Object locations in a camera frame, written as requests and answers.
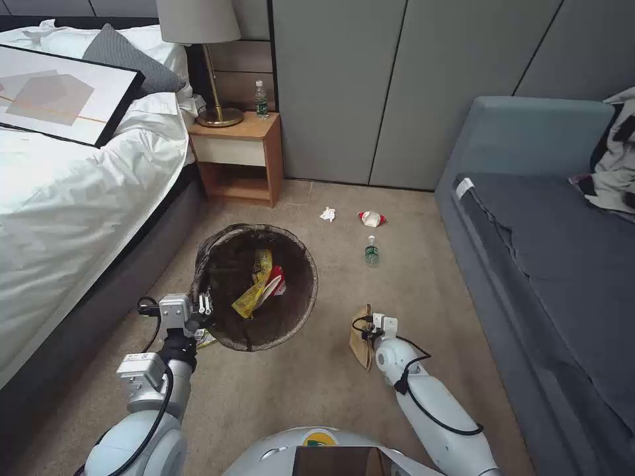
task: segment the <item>bed frame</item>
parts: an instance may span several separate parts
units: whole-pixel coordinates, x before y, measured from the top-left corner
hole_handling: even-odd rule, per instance
[[[50,17],[0,17],[0,31],[37,25]],[[156,24],[139,18],[58,17],[75,28],[131,28]],[[193,77],[204,62],[188,51]],[[80,356],[94,355],[101,337],[133,309],[170,263],[199,217],[204,191],[196,165],[187,165],[150,218],[40,348],[0,389],[0,467],[6,469],[55,405],[66,379],[80,372]]]

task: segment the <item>nightstand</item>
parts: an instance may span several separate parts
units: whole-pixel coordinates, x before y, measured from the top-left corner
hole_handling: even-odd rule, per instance
[[[240,124],[189,129],[190,144],[207,196],[275,206],[282,186],[280,118],[246,112]]]

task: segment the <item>floor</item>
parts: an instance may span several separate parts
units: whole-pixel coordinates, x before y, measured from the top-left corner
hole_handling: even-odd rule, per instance
[[[336,209],[333,223],[318,218],[326,206]],[[357,213],[366,210],[388,222],[363,226]],[[274,349],[246,354],[215,344],[200,351],[184,421],[186,476],[219,475],[254,440],[313,424],[365,434],[430,465],[394,390],[348,347],[351,317],[366,302],[397,317],[400,334],[433,355],[426,368],[485,426],[503,473],[533,475],[432,194],[288,180],[273,209],[209,205],[149,294],[186,291],[198,242],[236,222],[271,223],[295,233],[315,259],[319,293],[304,328]],[[371,233],[380,250],[378,268],[364,263]],[[153,326],[152,319],[131,313],[105,337],[12,475],[73,474],[99,435],[126,415],[114,372],[123,355],[146,343]]]

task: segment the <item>wastebasket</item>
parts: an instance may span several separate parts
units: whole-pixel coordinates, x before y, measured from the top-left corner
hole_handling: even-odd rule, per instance
[[[255,251],[269,249],[284,270],[286,291],[271,296],[244,319],[232,303],[252,285]],[[231,225],[203,241],[196,256],[193,303],[208,292],[214,308],[203,322],[225,347],[253,352],[275,347],[304,325],[318,296],[318,270],[293,233],[271,225]]]

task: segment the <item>picture frame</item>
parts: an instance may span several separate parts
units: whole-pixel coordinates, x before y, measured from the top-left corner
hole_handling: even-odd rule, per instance
[[[0,126],[101,147],[144,80],[135,69],[0,45]]]

